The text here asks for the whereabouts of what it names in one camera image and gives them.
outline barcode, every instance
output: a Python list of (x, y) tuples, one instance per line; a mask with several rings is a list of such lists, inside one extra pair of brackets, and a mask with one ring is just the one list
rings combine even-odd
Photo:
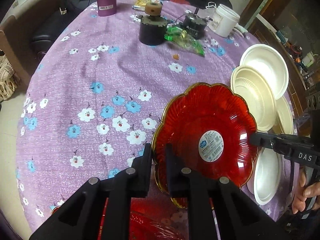
[(99, 6), (99, 10), (109, 10), (113, 8), (113, 4), (108, 5), (108, 6)]
[(217, 152), (221, 151), (221, 146), (219, 145), (218, 148), (214, 151), (214, 154), (217, 154)]

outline red plate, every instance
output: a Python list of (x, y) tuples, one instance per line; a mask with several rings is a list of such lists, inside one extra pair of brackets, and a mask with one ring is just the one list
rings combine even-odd
[[(165, 152), (167, 143), (186, 167), (217, 179), (228, 177), (239, 187), (250, 178), (258, 148), (249, 144), (257, 131), (244, 99), (224, 84), (196, 83), (166, 106), (153, 141), (155, 177), (168, 192)], [(185, 199), (173, 199), (186, 207)]]

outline yellow package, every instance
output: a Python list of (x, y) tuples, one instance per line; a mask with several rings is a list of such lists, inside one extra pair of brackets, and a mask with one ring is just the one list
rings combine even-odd
[(139, 11), (144, 11), (146, 4), (149, 2), (155, 2), (155, 3), (162, 3), (161, 0), (137, 0), (134, 5), (133, 5), (133, 9), (135, 10), (139, 10)]

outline gold rim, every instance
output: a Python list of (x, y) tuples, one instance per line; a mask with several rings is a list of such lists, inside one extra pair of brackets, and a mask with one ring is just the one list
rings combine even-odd
[[(156, 131), (155, 131), (155, 134), (153, 135), (153, 138), (152, 138), (151, 148), (152, 148), (152, 151), (153, 151), (153, 152), (155, 152), (155, 150), (156, 150), (157, 137), (158, 137), (159, 132), (161, 131), (162, 127), (164, 126), (164, 122), (165, 122), (165, 118), (166, 118), (168, 109), (170, 108), (170, 106), (172, 105), (172, 103), (173, 103), (175, 100), (177, 100), (178, 98), (180, 98), (180, 97), (185, 97), (186, 95), (188, 95), (188, 93), (189, 93), (193, 88), (195, 88), (196, 86), (201, 86), (201, 85), (208, 86), (208, 87), (222, 86), (222, 87), (227, 88), (227, 89), (231, 92), (231, 94), (232, 94), (233, 96), (237, 96), (237, 97), (241, 98), (242, 101), (244, 101), (244, 103), (245, 103), (245, 106), (246, 106), (246, 108), (247, 108), (248, 114), (252, 117), (252, 119), (253, 119), (253, 121), (254, 121), (255, 128), (256, 128), (255, 131), (257, 132), (257, 122), (256, 122), (255, 118), (253, 117), (253, 115), (250, 113), (247, 102), (244, 100), (244, 98), (243, 98), (241, 95), (238, 95), (238, 94), (234, 93), (234, 92), (231, 90), (230, 87), (228, 87), (227, 85), (222, 84), (222, 83), (215, 83), (215, 84), (211, 84), (211, 85), (210, 85), (210, 84), (205, 83), (205, 82), (198, 82), (198, 83), (195, 83), (195, 84), (191, 85), (190, 87), (188, 87), (188, 88), (185, 90), (185, 92), (183, 92), (182, 94), (179, 94), (179, 95), (175, 96), (174, 98), (172, 98), (172, 99), (169, 101), (169, 103), (166, 105), (166, 107), (164, 108), (164, 111), (163, 111), (162, 117), (161, 117), (161, 122), (160, 122), (159, 126), (157, 127), (157, 129), (156, 129)], [(241, 188), (243, 185), (245, 185), (245, 184), (249, 181), (249, 179), (251, 178), (252, 172), (253, 172), (253, 163), (254, 163), (255, 159), (257, 158), (257, 154), (258, 154), (258, 148), (257, 148), (257, 153), (256, 153), (254, 159), (252, 160), (252, 168), (251, 168), (250, 176), (248, 177), (248, 179), (246, 180), (246, 182), (244, 182), (244, 184), (242, 184), (242, 185), (240, 186), (240, 188)], [(163, 185), (161, 185), (161, 183), (160, 183), (160, 180), (159, 180), (159, 168), (158, 168), (159, 163), (158, 163), (158, 160), (156, 159), (156, 156), (155, 156), (155, 155), (153, 155), (153, 162), (155, 163), (155, 179), (156, 179), (156, 184), (157, 184), (157, 186), (158, 186), (158, 188), (160, 189), (161, 192), (165, 193), (166, 195), (169, 195), (169, 192), (168, 192), (168, 191), (163, 187)], [(171, 200), (172, 200), (172, 202), (173, 202), (177, 207), (179, 207), (179, 208), (186, 208), (186, 207), (183, 207), (183, 206), (181, 206), (180, 204), (178, 204), (178, 202), (177, 202), (177, 200), (176, 200), (175, 198), (171, 198)]]

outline green plastic wrapper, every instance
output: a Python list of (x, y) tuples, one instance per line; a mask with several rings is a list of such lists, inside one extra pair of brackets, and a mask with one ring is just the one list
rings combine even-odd
[(177, 44), (183, 49), (192, 51), (204, 57), (204, 50), (201, 44), (185, 30), (182, 30), (177, 26), (169, 27), (164, 35), (164, 38)]

